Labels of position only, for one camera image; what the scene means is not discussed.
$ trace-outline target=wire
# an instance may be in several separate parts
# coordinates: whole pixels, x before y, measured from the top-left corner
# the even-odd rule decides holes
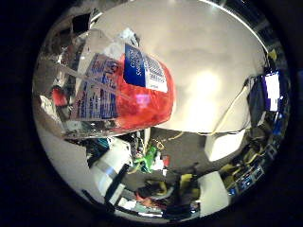
[[[223,115],[223,117],[220,119],[219,123],[217,124],[215,130],[211,133],[200,133],[200,132],[196,132],[199,135],[214,135],[215,133],[217,133],[217,131],[220,130],[220,128],[222,127],[222,125],[225,123],[227,117],[230,115],[230,111],[233,109],[233,107],[235,106],[235,103],[239,100],[239,98],[244,94],[244,92],[246,92],[248,87],[248,84],[246,84],[241,92],[239,94],[237,94],[237,96],[235,97],[235,99],[232,101],[232,103],[229,105],[228,109],[226,110],[225,114]]]
[[[156,140],[156,139],[152,139],[153,141],[155,141],[157,143],[157,148],[158,149],[164,149],[165,146],[162,144],[163,142],[166,142],[166,141],[170,141],[170,140],[174,140],[174,139],[177,139],[179,138],[180,136],[182,136],[184,134],[183,131],[179,132],[177,135],[173,136],[173,137],[170,137],[170,138],[167,138],[167,139],[162,139],[162,140]]]

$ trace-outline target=red item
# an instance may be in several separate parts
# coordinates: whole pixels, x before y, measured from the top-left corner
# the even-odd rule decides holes
[[[67,105],[67,99],[62,88],[53,88],[51,96],[56,106],[62,107]]]
[[[170,157],[168,155],[164,155],[162,160],[163,160],[164,166],[169,167]]]
[[[125,56],[120,61],[117,71],[118,90],[130,97],[132,101],[117,96],[117,123],[121,130],[140,130],[149,128],[169,120],[173,102],[175,101],[175,87],[169,69],[159,62],[165,73],[168,91],[160,92],[145,87],[127,83],[123,78]]]

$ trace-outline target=floor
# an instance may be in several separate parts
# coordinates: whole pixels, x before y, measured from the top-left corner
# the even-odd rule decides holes
[[[151,128],[151,144],[156,146],[156,142],[153,139],[160,141],[174,137],[177,134],[179,134],[179,131]],[[197,133],[185,132],[177,139],[163,142],[165,148],[162,150],[162,155],[169,155],[170,157],[167,176],[164,177],[160,170],[156,170],[152,174],[137,171],[133,174],[127,174],[122,183],[131,191],[144,186],[145,181],[149,179],[174,183],[178,176],[174,171],[188,173],[193,166],[195,166],[198,175],[204,175],[208,172],[218,170],[230,162],[241,153],[241,149],[245,145],[245,139],[243,139],[241,147],[237,151],[219,161],[209,162],[204,153],[205,139],[205,136]]]

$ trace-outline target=yellow object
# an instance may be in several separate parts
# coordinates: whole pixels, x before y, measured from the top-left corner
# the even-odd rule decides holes
[[[276,61],[276,50],[273,49],[271,52],[267,54],[272,60]]]
[[[190,180],[192,178],[192,174],[183,174],[180,180],[180,194],[183,194],[187,187],[189,186]]]

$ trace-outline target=electrical cable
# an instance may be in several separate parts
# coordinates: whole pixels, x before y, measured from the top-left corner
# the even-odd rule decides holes
[[[196,132],[199,135],[214,135],[215,133],[217,133],[217,131],[223,126],[223,124],[225,123],[227,117],[230,115],[230,111],[233,109],[233,107],[235,106],[235,103],[239,100],[239,98],[246,92],[248,86],[250,86],[250,81],[251,78],[248,78],[246,80],[246,82],[244,83],[244,86],[242,88],[242,90],[237,94],[237,96],[234,98],[234,100],[232,101],[232,103],[228,106],[227,110],[225,111],[223,117],[220,119],[220,121],[218,122],[215,130],[213,132],[210,133],[200,133],[200,132]]]
[[[174,139],[177,139],[179,138],[180,136],[182,136],[184,134],[183,131],[180,131],[177,135],[173,136],[173,137],[170,137],[168,139],[162,139],[162,140],[156,140],[156,139],[152,139],[153,141],[155,141],[157,143],[157,148],[158,149],[164,149],[165,146],[162,144],[163,142],[166,142],[166,141],[170,141],[170,140],[174,140]]]

